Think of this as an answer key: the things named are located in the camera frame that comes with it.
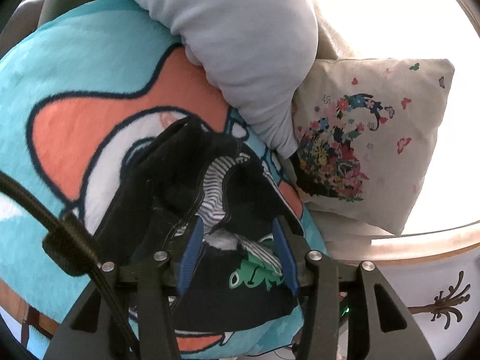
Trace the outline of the black striped kids pants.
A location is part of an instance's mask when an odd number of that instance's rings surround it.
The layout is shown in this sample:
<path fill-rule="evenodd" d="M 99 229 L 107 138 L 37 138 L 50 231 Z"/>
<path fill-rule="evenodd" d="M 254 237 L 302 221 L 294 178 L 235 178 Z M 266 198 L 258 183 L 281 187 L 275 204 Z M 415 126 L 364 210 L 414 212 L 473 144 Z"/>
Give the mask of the black striped kids pants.
<path fill-rule="evenodd" d="M 180 332 L 237 332 L 285 317 L 297 301 L 285 284 L 272 225 L 300 224 L 239 139 L 180 119 L 143 149 L 97 228 L 103 258 L 136 263 L 182 239 L 201 219 L 199 260 L 172 305 Z"/>

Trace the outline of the floral print cushion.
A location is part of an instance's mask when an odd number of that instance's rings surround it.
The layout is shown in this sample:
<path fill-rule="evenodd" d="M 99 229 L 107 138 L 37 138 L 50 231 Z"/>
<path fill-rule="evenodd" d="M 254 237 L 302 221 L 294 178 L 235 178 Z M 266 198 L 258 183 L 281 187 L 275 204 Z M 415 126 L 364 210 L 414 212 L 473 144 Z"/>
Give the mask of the floral print cushion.
<path fill-rule="evenodd" d="M 398 235 L 422 190 L 454 66 L 318 59 L 293 99 L 290 176 L 313 210 Z"/>

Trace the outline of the light grey pillow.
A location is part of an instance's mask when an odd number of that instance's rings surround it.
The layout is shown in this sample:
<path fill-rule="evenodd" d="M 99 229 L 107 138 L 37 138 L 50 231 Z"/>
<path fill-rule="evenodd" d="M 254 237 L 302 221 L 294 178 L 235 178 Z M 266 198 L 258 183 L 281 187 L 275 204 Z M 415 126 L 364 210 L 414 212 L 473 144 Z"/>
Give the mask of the light grey pillow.
<path fill-rule="evenodd" d="M 291 102 L 318 44 L 311 0 L 134 2 L 182 39 L 189 61 L 269 148 L 295 152 Z"/>

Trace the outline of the teal star cartoon blanket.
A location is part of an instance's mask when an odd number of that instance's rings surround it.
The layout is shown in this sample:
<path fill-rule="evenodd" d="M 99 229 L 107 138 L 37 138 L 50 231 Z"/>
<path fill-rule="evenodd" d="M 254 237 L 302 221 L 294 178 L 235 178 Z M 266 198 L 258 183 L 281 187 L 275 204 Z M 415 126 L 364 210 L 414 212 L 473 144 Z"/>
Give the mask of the teal star cartoon blanket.
<path fill-rule="evenodd" d="M 324 247 L 276 154 L 134 0 L 70 10 L 1 59 L 1 169 L 53 213 L 74 212 L 90 232 L 134 159 L 190 115 L 252 149 L 307 242 Z M 292 345 L 303 323 L 297 302 L 291 314 L 257 328 L 176 336 L 185 359 L 256 356 Z"/>

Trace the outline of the white decorated headboard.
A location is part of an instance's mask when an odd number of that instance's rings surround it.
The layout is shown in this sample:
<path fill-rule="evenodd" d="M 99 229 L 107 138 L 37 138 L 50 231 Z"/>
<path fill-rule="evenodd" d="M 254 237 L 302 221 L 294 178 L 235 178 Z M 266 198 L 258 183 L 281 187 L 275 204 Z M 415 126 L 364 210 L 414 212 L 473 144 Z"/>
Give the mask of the white decorated headboard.
<path fill-rule="evenodd" d="M 333 258 L 379 266 L 437 359 L 459 359 L 479 317 L 479 223 L 417 234 L 390 233 L 336 214 L 312 214 Z"/>

